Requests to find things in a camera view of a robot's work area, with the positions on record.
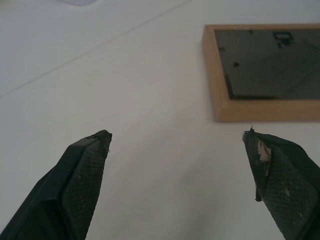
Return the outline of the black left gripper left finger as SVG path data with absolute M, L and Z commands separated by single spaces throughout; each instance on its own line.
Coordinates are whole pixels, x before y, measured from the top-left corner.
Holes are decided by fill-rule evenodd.
M 0 240 L 85 240 L 112 136 L 104 129 L 69 145 L 32 188 Z

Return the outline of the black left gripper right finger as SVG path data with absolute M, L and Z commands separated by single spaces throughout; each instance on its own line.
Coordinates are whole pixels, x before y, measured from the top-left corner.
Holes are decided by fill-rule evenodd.
M 285 240 L 320 240 L 320 167 L 298 144 L 244 131 L 242 141 L 255 182 Z

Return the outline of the wooden picture frame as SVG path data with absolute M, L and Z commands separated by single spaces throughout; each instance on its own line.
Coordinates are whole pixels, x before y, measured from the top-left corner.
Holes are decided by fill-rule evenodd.
M 219 122 L 320 122 L 320 23 L 207 24 L 202 35 Z

